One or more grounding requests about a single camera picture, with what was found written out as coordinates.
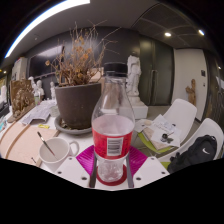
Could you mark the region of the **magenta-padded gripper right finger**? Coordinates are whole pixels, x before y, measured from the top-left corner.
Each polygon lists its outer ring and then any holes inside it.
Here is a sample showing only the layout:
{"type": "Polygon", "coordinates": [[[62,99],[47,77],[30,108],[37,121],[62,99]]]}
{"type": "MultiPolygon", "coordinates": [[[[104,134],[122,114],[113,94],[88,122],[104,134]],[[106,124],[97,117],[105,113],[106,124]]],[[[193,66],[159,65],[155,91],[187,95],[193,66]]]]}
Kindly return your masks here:
{"type": "Polygon", "coordinates": [[[133,146],[130,147],[126,164],[129,188],[143,187],[169,174],[156,157],[147,157],[133,146]]]}

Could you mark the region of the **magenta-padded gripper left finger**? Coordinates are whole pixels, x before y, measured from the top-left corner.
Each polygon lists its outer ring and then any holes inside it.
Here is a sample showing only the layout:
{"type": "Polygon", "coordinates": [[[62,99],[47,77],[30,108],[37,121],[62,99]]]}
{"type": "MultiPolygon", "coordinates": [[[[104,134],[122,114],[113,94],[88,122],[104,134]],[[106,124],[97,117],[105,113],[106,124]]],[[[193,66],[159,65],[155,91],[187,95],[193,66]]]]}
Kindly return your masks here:
{"type": "Polygon", "coordinates": [[[76,157],[67,157],[55,174],[84,188],[94,188],[97,176],[94,146],[89,146],[76,157]]]}

